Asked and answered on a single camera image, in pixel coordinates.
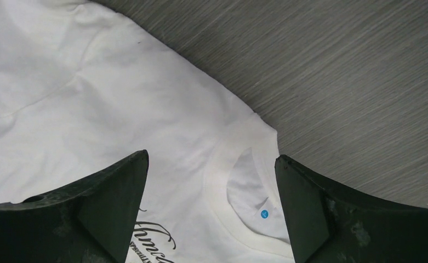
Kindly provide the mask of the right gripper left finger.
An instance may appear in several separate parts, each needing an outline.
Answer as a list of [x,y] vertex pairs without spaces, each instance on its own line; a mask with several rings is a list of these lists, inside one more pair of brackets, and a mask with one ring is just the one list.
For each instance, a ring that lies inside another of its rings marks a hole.
[[125,262],[149,154],[22,203],[0,204],[0,262]]

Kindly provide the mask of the white floral t-shirt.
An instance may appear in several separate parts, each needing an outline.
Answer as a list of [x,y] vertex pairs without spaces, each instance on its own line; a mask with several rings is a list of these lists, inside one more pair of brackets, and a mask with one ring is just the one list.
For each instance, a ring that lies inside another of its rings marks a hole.
[[0,1],[0,203],[138,150],[149,172],[127,262],[293,262],[277,132],[126,16]]

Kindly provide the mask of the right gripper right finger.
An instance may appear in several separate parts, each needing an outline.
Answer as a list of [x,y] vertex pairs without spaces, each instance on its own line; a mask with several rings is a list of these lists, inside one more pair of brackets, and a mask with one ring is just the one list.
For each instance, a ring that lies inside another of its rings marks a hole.
[[296,262],[428,262],[428,208],[368,195],[286,155],[275,172]]

